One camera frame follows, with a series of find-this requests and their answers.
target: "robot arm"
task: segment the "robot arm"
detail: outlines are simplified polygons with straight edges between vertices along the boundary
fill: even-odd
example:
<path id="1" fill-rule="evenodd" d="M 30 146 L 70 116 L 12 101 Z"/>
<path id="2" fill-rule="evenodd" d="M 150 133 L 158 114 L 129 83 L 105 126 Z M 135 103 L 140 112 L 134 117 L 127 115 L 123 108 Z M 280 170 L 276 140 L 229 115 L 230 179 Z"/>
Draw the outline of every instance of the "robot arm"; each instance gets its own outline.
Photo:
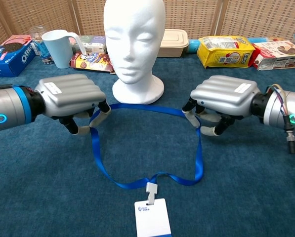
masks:
<path id="1" fill-rule="evenodd" d="M 95 125 L 106 118 L 111 108 L 105 94 L 83 74 L 42 79 L 34 90 L 0 85 L 0 130 L 34 122 L 43 114 L 58 119 L 74 135 L 87 134 L 89 126 L 77 126 L 73 117 L 83 114 L 89 118 L 96 106 L 104 116 L 98 116 Z"/>
<path id="2" fill-rule="evenodd" d="M 194 107 L 200 118 L 218 122 L 214 127 L 201 127 L 204 135 L 219 136 L 236 120 L 254 115 L 265 125 L 283 128 L 289 151 L 295 154 L 295 92 L 284 91 L 274 84 L 261 93 L 255 81 L 212 76 L 191 92 L 189 101 L 182 108 L 192 124 Z M 210 115 L 205 109 L 216 114 Z"/>

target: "white plastic pitcher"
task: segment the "white plastic pitcher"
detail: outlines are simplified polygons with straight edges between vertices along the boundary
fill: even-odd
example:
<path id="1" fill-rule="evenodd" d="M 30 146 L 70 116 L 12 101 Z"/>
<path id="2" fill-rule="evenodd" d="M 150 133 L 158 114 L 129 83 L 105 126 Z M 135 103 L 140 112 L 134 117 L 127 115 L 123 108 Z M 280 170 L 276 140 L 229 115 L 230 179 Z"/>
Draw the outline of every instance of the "white plastic pitcher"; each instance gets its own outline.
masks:
<path id="1" fill-rule="evenodd" d="M 45 43 L 55 65 L 58 68 L 69 68 L 69 62 L 73 57 L 73 50 L 69 42 L 69 37 L 73 37 L 82 54 L 86 55 L 86 50 L 79 38 L 74 32 L 65 30 L 54 30 L 46 32 L 42 35 L 42 40 Z"/>

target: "id badge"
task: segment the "id badge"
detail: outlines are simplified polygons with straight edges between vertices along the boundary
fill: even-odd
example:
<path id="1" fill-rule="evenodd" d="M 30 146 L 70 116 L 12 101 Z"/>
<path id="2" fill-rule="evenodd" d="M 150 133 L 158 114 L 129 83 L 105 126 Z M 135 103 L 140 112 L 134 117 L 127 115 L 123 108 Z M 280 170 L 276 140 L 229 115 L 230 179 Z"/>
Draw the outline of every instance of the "id badge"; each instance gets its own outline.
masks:
<path id="1" fill-rule="evenodd" d="M 153 205 L 147 203 L 134 204 L 137 237 L 171 237 L 165 199 L 155 199 Z"/>

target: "pitcher handle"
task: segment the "pitcher handle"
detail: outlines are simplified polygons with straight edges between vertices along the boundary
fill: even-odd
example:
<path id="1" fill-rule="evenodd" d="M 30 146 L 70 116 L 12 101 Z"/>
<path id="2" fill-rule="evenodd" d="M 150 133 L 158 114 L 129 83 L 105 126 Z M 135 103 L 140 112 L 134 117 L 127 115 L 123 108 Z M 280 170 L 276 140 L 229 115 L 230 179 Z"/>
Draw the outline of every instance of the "pitcher handle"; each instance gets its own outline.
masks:
<path id="1" fill-rule="evenodd" d="M 76 33 L 68 32 L 67 36 L 74 38 L 76 40 L 76 43 L 79 46 L 79 49 L 81 50 L 82 54 L 87 55 L 86 50 L 84 48 L 84 45 L 83 45 L 82 41 L 80 40 L 79 36 Z"/>

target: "snack wrapper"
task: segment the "snack wrapper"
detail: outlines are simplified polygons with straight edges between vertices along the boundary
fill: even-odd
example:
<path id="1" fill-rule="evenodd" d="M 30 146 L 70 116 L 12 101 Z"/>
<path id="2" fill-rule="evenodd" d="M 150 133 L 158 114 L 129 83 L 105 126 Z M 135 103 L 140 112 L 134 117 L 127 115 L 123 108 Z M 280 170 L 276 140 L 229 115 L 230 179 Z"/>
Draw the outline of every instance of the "snack wrapper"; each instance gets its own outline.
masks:
<path id="1" fill-rule="evenodd" d="M 209 36 L 199 39 L 197 55 L 206 67 L 248 68 L 255 50 L 242 36 Z"/>
<path id="2" fill-rule="evenodd" d="M 80 70 L 101 71 L 115 74 L 109 55 L 106 53 L 77 52 L 70 61 L 70 67 Z"/>

